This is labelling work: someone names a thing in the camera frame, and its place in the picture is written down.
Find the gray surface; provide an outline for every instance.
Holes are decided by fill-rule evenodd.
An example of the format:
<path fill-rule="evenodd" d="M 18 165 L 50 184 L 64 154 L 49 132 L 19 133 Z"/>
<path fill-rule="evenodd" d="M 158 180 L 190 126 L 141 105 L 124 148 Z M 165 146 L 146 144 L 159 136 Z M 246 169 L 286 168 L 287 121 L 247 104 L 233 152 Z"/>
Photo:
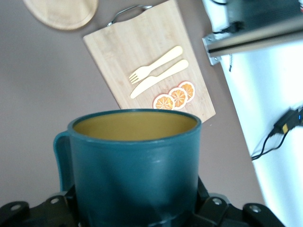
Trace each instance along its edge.
<path fill-rule="evenodd" d="M 59 191 L 52 143 L 74 118 L 118 109 L 82 37 L 119 10 L 161 0 L 100 1 L 96 16 L 72 32 L 37 21 L 20 0 L 0 3 L 0 206 L 38 205 Z M 203 125 L 200 176 L 210 192 L 242 207 L 263 203 L 220 65 L 211 67 L 202 37 L 211 24 L 200 0 L 178 1 L 216 115 Z"/>

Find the dried orange slice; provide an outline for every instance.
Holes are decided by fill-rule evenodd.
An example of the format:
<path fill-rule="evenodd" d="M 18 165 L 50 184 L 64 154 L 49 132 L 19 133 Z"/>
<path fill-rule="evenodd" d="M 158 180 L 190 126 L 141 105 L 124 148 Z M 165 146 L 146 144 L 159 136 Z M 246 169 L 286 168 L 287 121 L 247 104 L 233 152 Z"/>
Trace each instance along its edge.
<path fill-rule="evenodd" d="M 173 110 L 175 108 L 175 100 L 170 95 L 161 94 L 154 99 L 152 107 L 154 109 Z"/>
<path fill-rule="evenodd" d="M 178 87 L 181 87 L 184 90 L 186 90 L 187 96 L 188 96 L 187 102 L 190 102 L 191 100 L 193 100 L 193 98 L 195 96 L 196 89 L 195 89 L 195 86 L 191 82 L 183 81 L 182 83 L 180 83 L 178 85 Z"/>
<path fill-rule="evenodd" d="M 175 87 L 169 91 L 169 95 L 175 100 L 175 110 L 179 110 L 185 106 L 188 97 L 187 92 L 181 87 Z"/>

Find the fork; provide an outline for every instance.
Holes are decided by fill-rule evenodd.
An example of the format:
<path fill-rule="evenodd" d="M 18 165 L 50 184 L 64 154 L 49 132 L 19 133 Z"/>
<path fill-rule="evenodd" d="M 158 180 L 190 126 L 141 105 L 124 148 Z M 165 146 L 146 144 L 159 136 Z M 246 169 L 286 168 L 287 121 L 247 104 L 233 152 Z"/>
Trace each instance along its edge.
<path fill-rule="evenodd" d="M 159 66 L 173 60 L 174 58 L 177 58 L 183 53 L 183 49 L 181 46 L 175 46 L 170 51 L 168 51 L 166 54 L 164 54 L 162 57 L 160 57 L 157 61 L 155 61 L 153 64 L 149 66 L 141 66 L 138 68 L 135 72 L 132 73 L 129 77 L 129 81 L 134 84 L 139 82 L 140 80 L 146 78 L 151 71 L 158 68 Z"/>

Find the wooden cutting board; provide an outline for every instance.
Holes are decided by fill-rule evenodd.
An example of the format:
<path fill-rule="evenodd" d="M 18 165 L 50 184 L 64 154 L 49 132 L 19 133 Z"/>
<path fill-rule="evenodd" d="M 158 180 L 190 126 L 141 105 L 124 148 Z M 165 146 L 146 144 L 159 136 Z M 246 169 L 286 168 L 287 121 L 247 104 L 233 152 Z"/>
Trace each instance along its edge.
<path fill-rule="evenodd" d="M 102 28 L 84 36 L 83 40 L 121 109 L 152 108 L 156 96 L 167 94 L 180 82 L 188 80 L 194 84 L 196 94 L 179 111 L 194 114 L 203 122 L 215 115 L 175 0 L 154 6 L 130 20 Z M 188 61 L 188 68 L 131 99 L 130 94 L 139 82 L 131 84 L 129 76 L 140 66 L 150 65 L 177 45 L 183 48 L 183 53 L 153 70 L 150 75 L 160 75 L 181 59 Z"/>

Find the white wall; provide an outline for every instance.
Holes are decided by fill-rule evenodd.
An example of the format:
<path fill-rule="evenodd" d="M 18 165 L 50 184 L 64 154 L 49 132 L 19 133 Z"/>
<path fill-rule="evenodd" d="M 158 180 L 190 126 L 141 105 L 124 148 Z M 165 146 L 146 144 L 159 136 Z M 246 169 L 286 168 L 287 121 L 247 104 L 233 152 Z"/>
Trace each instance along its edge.
<path fill-rule="evenodd" d="M 224 7 L 204 1 L 214 30 L 226 26 Z M 274 123 L 303 105 L 303 40 L 229 56 L 222 66 L 250 155 L 260 151 Z M 282 136 L 272 137 L 266 150 Z M 278 150 L 253 162 L 266 205 L 287 227 L 303 226 L 303 127 L 290 131 Z"/>

